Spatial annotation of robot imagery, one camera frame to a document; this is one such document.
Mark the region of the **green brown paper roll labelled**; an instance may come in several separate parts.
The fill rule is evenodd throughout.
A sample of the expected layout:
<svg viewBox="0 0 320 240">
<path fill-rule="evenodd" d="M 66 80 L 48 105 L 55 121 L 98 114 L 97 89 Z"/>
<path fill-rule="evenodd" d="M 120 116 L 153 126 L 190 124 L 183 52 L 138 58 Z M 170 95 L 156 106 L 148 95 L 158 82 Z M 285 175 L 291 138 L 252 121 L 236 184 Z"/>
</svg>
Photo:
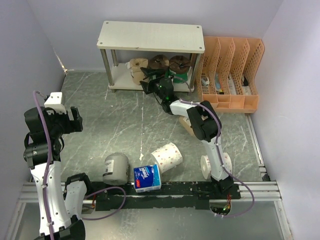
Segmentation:
<svg viewBox="0 0 320 240">
<path fill-rule="evenodd" d="M 191 61 L 183 55 L 170 58 L 168 75 L 174 83 L 181 84 L 188 81 L 188 72 L 191 69 Z"/>
</svg>

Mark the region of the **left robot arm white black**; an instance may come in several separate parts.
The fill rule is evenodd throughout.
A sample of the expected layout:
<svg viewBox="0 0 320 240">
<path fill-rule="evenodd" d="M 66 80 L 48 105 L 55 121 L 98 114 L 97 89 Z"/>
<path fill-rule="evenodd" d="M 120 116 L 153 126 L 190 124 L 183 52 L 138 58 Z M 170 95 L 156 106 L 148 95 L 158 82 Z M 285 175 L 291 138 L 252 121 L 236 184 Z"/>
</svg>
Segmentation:
<svg viewBox="0 0 320 240">
<path fill-rule="evenodd" d="M 39 240 L 84 240 L 83 200 L 94 188 L 85 173 L 61 182 L 63 135 L 81 132 L 82 117 L 71 107 L 73 118 L 60 106 L 40 106 L 27 110 L 24 120 L 29 132 L 24 139 L 23 158 L 35 182 L 40 211 Z"/>
</svg>

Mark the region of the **tan barcode paper roll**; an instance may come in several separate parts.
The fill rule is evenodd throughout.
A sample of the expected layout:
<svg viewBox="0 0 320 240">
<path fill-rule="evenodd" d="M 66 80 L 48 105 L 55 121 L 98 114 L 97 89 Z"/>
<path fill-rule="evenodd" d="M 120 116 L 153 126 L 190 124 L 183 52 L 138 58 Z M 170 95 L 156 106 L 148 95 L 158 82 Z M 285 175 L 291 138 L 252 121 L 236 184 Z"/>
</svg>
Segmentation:
<svg viewBox="0 0 320 240">
<path fill-rule="evenodd" d="M 178 121 L 191 136 L 195 136 L 194 131 L 191 127 L 191 122 L 188 117 L 179 116 Z"/>
</svg>

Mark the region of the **grey paper roll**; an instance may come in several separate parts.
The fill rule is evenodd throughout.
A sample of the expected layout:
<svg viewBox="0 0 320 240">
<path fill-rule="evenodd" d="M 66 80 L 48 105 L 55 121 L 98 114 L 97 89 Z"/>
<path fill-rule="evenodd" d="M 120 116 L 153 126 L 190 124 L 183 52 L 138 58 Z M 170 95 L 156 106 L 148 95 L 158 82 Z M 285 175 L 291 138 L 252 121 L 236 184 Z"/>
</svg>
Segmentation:
<svg viewBox="0 0 320 240">
<path fill-rule="evenodd" d="M 129 159 L 120 152 L 108 155 L 104 160 L 102 181 L 107 185 L 121 186 L 128 182 Z"/>
</svg>

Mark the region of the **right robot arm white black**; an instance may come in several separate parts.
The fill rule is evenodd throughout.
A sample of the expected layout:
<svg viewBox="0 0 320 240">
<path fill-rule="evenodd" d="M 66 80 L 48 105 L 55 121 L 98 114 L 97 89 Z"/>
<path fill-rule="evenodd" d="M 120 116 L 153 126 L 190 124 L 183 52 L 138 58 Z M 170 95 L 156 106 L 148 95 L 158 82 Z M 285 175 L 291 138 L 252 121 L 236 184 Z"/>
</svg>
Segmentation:
<svg viewBox="0 0 320 240">
<path fill-rule="evenodd" d="M 141 67 L 140 70 L 146 77 L 155 75 L 149 82 L 140 82 L 144 93 L 153 94 L 165 113 L 187 117 L 195 137 L 203 143 L 210 163 L 211 186 L 208 195 L 216 199 L 239 199 L 239 185 L 234 183 L 234 178 L 224 163 L 220 140 L 222 123 L 209 101 L 188 102 L 179 99 L 174 92 L 173 81 L 165 77 L 163 69 Z"/>
</svg>

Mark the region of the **tan cartoon paper roll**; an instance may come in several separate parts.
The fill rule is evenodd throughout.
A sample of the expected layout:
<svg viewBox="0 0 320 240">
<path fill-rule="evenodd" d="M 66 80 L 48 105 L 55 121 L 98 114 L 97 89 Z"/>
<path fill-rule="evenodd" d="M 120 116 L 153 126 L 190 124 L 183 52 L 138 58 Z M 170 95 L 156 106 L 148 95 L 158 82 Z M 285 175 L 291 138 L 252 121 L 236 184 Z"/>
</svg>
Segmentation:
<svg viewBox="0 0 320 240">
<path fill-rule="evenodd" d="M 135 85 L 140 85 L 140 82 L 148 82 L 149 78 L 145 76 L 141 68 L 148 68 L 149 60 L 147 58 L 133 58 L 129 61 L 128 69 L 130 70 L 130 75 L 132 81 Z"/>
</svg>

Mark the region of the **blue Tempo tissue pack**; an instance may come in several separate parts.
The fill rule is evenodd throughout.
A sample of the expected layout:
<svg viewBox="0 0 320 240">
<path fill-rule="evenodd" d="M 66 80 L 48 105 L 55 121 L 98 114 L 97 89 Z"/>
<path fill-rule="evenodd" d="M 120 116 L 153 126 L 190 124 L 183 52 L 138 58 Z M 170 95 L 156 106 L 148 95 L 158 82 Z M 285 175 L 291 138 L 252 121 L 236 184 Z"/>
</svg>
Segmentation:
<svg viewBox="0 0 320 240">
<path fill-rule="evenodd" d="M 133 176 L 137 193 L 156 191 L 162 187 L 160 170 L 156 164 L 134 168 Z"/>
</svg>

